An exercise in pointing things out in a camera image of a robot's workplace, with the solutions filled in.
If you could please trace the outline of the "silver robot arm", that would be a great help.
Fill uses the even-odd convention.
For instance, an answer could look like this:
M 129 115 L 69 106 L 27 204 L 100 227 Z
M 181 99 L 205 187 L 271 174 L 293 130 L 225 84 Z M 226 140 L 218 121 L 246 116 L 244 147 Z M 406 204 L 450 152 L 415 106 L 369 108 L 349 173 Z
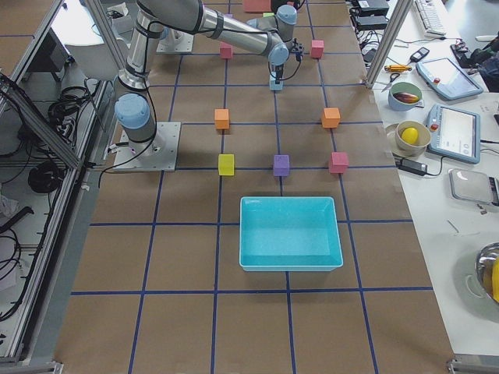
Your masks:
M 115 117 L 126 135 L 124 161 L 139 168 L 167 152 L 149 94 L 155 55 L 191 52 L 196 35 L 219 40 L 267 58 L 275 81 L 291 53 L 297 11 L 285 1 L 272 1 L 272 16 L 241 22 L 201 1 L 138 1 L 138 12 L 125 66 L 115 81 Z
M 284 43 L 288 44 L 293 39 L 297 18 L 297 11 L 293 6 L 282 5 L 273 16 L 250 19 L 246 23 L 258 30 L 274 31 Z

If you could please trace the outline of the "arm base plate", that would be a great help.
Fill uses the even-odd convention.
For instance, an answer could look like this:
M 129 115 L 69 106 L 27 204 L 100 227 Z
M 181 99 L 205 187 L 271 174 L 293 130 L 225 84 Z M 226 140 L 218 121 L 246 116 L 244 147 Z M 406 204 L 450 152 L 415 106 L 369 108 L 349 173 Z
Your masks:
M 127 145 L 117 149 L 114 169 L 123 172 L 174 171 L 181 127 L 180 122 L 159 122 L 151 145 L 130 142 L 122 130 L 120 141 Z

